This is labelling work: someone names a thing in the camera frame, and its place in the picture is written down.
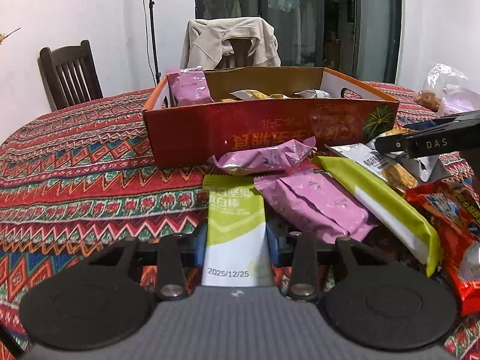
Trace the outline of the clear plastic bag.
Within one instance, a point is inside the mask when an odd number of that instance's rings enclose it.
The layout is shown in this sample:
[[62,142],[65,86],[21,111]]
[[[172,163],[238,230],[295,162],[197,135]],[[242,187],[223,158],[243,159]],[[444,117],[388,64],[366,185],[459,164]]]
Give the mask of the clear plastic bag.
[[468,77],[444,63],[428,71],[415,102],[438,117],[479,110],[479,94],[470,89]]

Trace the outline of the silver cracker packet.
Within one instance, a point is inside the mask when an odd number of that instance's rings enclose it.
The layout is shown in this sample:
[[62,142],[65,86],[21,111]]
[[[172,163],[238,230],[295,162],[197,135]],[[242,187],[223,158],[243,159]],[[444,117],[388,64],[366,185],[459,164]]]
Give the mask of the silver cracker packet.
[[380,154],[375,148],[375,141],[372,139],[366,144],[327,145],[327,148],[340,157],[360,164],[401,194],[450,176],[439,156],[409,158],[404,151]]

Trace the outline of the green white protein bar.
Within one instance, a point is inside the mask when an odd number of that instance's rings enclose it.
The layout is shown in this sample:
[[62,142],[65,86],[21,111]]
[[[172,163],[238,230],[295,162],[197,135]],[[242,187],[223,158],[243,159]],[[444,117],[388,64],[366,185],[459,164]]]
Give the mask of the green white protein bar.
[[266,234],[264,199],[251,177],[207,175],[208,229],[202,285],[274,285]]

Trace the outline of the long green snack bar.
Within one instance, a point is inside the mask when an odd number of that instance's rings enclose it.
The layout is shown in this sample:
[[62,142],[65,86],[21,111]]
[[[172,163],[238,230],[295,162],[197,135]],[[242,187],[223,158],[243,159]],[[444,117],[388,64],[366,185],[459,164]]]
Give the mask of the long green snack bar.
[[394,189],[347,158],[316,156],[312,163],[328,172],[379,219],[425,266],[428,277],[436,272],[443,257],[439,234]]

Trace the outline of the orange cardboard snack box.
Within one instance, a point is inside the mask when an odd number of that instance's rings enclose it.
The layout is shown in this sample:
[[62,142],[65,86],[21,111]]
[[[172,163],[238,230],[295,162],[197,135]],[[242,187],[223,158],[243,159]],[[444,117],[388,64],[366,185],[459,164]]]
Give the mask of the orange cardboard snack box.
[[[207,71],[213,103],[175,106],[163,78],[143,107],[154,161],[159,168],[204,164],[211,156],[291,139],[315,137],[317,148],[365,143],[393,128],[398,100],[326,67],[240,67]],[[222,102],[231,92],[255,89],[287,99]],[[331,98],[301,98],[322,89]]]

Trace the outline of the yellow flower sprigs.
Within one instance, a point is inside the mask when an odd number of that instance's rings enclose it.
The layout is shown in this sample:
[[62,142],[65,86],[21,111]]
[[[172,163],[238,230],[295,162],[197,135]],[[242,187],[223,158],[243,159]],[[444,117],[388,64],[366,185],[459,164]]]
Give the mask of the yellow flower sprigs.
[[19,31],[20,28],[16,28],[14,29],[13,31],[10,31],[10,33],[0,33],[0,45],[2,43],[4,43],[4,41],[9,38],[12,34],[16,33],[17,31]]

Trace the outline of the chair with beige jacket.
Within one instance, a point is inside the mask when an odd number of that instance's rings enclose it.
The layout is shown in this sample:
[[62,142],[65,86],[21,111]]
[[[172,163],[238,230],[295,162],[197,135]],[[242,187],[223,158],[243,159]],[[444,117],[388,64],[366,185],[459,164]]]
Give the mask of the chair with beige jacket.
[[182,47],[181,68],[217,68],[226,56],[233,56],[233,42],[248,41],[247,57],[253,65],[279,67],[278,40],[274,27],[260,17],[192,19]]

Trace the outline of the white orange cracker packet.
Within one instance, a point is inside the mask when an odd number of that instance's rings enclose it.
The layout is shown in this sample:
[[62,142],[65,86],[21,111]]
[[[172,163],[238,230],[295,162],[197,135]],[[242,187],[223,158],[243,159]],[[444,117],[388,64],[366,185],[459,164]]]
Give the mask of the white orange cracker packet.
[[222,102],[237,102],[250,100],[270,100],[270,99],[287,99],[285,94],[264,94],[255,89],[240,89],[229,94],[229,97],[223,98]]

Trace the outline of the red snack packet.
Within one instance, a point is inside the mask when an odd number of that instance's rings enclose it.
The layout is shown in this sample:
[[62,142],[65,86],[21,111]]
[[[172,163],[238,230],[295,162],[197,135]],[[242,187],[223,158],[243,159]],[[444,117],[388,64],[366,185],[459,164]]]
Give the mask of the red snack packet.
[[442,272],[462,315],[479,312],[479,206],[469,191],[444,181],[410,189],[405,199],[439,234]]

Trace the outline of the dark wooden chair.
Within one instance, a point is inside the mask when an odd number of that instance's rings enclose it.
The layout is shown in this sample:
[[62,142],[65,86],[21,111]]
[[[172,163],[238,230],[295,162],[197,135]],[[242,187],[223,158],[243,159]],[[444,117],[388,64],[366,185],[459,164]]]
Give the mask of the dark wooden chair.
[[89,40],[58,49],[43,47],[38,63],[57,110],[103,98]]

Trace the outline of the pink snack pack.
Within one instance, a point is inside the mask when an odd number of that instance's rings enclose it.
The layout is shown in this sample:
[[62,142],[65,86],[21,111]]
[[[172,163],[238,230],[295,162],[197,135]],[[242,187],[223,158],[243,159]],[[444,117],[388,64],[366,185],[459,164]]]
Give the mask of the pink snack pack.
[[178,107],[213,103],[201,66],[169,70],[167,78]]
[[256,177],[254,185],[281,217],[333,244],[341,236],[363,241],[378,220],[331,176],[311,169]]
[[219,159],[211,156],[208,162],[232,176],[284,171],[301,164],[315,144],[314,136],[304,141],[291,139],[270,147],[230,152]]

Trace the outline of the black floor lamp stand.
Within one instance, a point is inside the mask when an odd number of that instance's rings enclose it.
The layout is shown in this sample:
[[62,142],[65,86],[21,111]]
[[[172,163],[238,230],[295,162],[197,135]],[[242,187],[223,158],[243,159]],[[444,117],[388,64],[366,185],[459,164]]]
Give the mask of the black floor lamp stand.
[[161,73],[159,69],[155,34],[155,1],[142,0],[142,9],[144,16],[147,63],[151,72],[152,79],[157,85],[160,82]]

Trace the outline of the patterned red tablecloth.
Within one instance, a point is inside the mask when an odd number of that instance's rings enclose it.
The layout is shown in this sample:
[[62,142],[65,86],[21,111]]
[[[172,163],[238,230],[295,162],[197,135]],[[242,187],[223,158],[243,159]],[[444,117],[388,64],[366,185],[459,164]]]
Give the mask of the patterned red tablecloth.
[[[21,297],[35,284],[104,245],[129,236],[155,246],[188,233],[205,215],[210,166],[160,170],[142,119],[147,91],[122,94],[42,116],[1,146],[1,326],[16,344],[27,338]],[[94,359],[372,359],[336,334],[297,326],[279,311],[271,329],[250,330],[233,313],[240,339],[213,328],[156,322]]]

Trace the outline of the dark glass sliding door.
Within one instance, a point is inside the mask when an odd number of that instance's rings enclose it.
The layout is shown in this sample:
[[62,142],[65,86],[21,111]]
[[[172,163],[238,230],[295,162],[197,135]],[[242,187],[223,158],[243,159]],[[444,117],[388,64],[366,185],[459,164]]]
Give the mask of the dark glass sliding door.
[[274,28],[284,66],[395,82],[402,0],[195,0],[195,14],[207,20],[263,18]]

